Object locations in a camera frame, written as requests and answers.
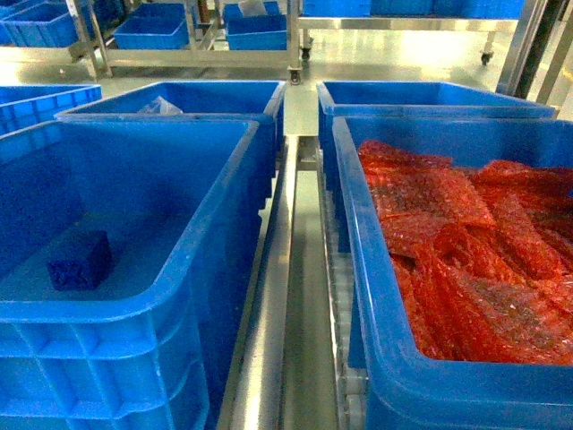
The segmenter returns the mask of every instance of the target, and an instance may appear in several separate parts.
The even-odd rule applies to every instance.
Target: clear plastic bag
[[[176,105],[169,103],[161,96],[154,99],[149,105],[145,105],[138,112],[140,114],[161,114],[161,115],[178,115],[182,114],[181,110]]]
[[[241,10],[244,18],[268,15],[267,9],[265,9],[265,5],[262,0],[244,0],[239,3],[239,9]]]

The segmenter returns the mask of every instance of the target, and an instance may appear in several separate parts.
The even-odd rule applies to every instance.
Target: shiny floor
[[[447,81],[494,90],[511,35],[498,34],[495,56],[482,66],[486,34],[451,32],[311,32],[312,59],[303,84],[286,94],[286,133],[314,135],[318,129],[315,83],[325,80]],[[538,91],[544,71],[533,88]],[[0,84],[90,82],[82,64],[45,67],[2,64]],[[286,70],[134,69],[115,70],[100,83],[106,97],[164,80],[287,79]],[[566,105],[562,117],[573,117]],[[294,259],[285,358],[284,428],[334,429],[336,416],[329,335],[329,311],[316,174],[300,172],[297,188]]]

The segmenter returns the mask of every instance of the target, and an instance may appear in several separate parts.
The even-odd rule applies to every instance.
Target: metal table leg
[[[526,0],[497,92],[527,98],[564,0]]]
[[[483,47],[482,64],[487,65],[493,57],[493,41],[495,40],[495,31],[487,33],[487,41]]]
[[[96,59],[96,54],[91,43],[91,37],[88,33],[88,28],[86,27],[86,21],[81,13],[81,5],[78,0],[65,0],[68,6],[68,11],[73,18],[73,24],[78,32],[78,39],[83,45],[85,52],[87,54],[87,67],[88,73],[96,81],[98,79],[98,61]]]
[[[571,67],[573,67],[573,19],[569,19],[557,44],[555,55],[545,75],[537,103],[562,108],[571,88]]]
[[[301,50],[303,51],[301,58],[303,61],[308,61],[311,59],[311,48],[312,48],[312,39],[309,34],[308,29],[303,29],[303,46]]]

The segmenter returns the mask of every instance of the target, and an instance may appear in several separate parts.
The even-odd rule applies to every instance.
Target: blue plastic bin
[[[229,49],[278,51],[287,49],[285,15],[253,16],[227,22]]]
[[[303,0],[303,16],[359,18],[370,16],[371,0]]]
[[[372,0],[372,15],[429,15],[432,0]]]
[[[65,5],[65,0],[48,0],[50,3]],[[82,6],[87,5],[87,0],[80,0]],[[99,26],[102,29],[108,29],[115,21],[124,16],[124,4],[122,0],[94,0],[93,10],[98,17]],[[87,14],[88,9],[84,7],[84,19],[86,24],[91,28],[90,17]]]
[[[278,2],[263,2],[263,4],[269,15],[280,15]],[[237,3],[225,4],[225,8],[223,9],[223,21],[225,24],[232,20],[242,19],[243,13],[241,12],[241,9],[239,9],[239,5]]]
[[[158,82],[126,92],[117,97],[90,103],[57,115],[63,121],[118,119],[121,121],[170,121],[181,118],[252,120],[261,124],[271,144],[274,159],[283,141],[283,100],[286,84],[280,81],[181,81]],[[162,97],[181,110],[181,116],[141,114],[138,111],[157,97]]]
[[[50,122],[0,139],[0,428],[213,428],[265,143],[239,121]],[[47,259],[93,230],[111,273],[54,290]]]
[[[120,49],[182,49],[189,45],[185,19],[131,17],[114,32]]]
[[[58,112],[99,99],[99,85],[0,86],[0,135],[51,121]]]
[[[370,390],[366,429],[570,429],[573,367],[432,360],[416,348],[356,148],[377,139],[480,168],[493,159],[573,167],[573,123],[552,120],[336,118],[343,202]]]
[[[332,138],[335,116],[552,117],[554,109],[489,91],[444,82],[323,82],[319,93],[319,139],[331,190],[337,178]]]
[[[181,49],[189,45],[182,4],[142,4],[114,32],[120,49]]]
[[[462,17],[462,0],[434,0],[432,13],[440,17]]]
[[[78,41],[72,16],[65,4],[42,3],[2,19],[17,47],[69,47]],[[88,32],[93,34],[90,20]]]
[[[185,20],[185,8],[182,4],[174,3],[146,3],[130,13],[130,18],[151,18],[151,19],[168,19],[168,20]],[[197,13],[192,6],[193,27],[197,28]]]
[[[6,16],[28,9],[35,4],[42,3],[42,0],[1,0],[0,1],[0,45],[8,45],[12,42],[10,35],[4,29],[2,20]]]
[[[525,0],[465,0],[462,6],[464,18],[517,19]]]

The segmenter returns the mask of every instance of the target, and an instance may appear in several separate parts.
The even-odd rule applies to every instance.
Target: blue sponge
[[[58,291],[93,290],[111,271],[107,233],[89,231],[67,237],[52,253],[47,271]]]

